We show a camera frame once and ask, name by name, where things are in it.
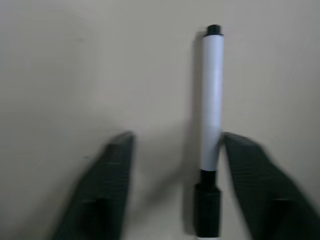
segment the white wall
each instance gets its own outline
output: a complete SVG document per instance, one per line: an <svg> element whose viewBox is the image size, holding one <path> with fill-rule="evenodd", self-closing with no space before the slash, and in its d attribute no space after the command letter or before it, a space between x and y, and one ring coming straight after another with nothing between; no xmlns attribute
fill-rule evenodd
<svg viewBox="0 0 320 240"><path fill-rule="evenodd" d="M192 239L199 31L225 33L223 128L320 206L316 0L2 0L0 238L45 239L110 136L138 146L124 238ZM246 239L225 166L223 239Z"/></svg>

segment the beige wall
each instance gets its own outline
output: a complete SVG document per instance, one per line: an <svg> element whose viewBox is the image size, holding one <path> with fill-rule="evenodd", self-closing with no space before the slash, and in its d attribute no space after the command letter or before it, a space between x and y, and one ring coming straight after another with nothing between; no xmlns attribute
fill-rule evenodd
<svg viewBox="0 0 320 240"><path fill-rule="evenodd" d="M124 238L193 239L197 34L225 34L223 128L260 141L320 206L320 2L2 0L0 235L42 240L110 136L138 136ZM224 163L222 239L247 239Z"/></svg>

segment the marker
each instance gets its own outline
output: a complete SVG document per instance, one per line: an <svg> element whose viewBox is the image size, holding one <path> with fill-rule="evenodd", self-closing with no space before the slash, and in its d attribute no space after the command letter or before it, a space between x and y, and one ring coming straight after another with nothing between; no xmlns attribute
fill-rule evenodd
<svg viewBox="0 0 320 240"><path fill-rule="evenodd" d="M194 191L194 228L198 239L220 233L221 192L216 186L223 84L224 36L211 25L203 37L200 182Z"/></svg>

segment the black marker cap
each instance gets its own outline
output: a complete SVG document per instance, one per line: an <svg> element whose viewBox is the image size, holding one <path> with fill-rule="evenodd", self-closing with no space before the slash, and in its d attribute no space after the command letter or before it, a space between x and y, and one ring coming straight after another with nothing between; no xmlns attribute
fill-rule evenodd
<svg viewBox="0 0 320 240"><path fill-rule="evenodd" d="M206 29L206 35L205 36L210 36L210 35L221 35L221 26L220 25L210 25Z"/></svg>

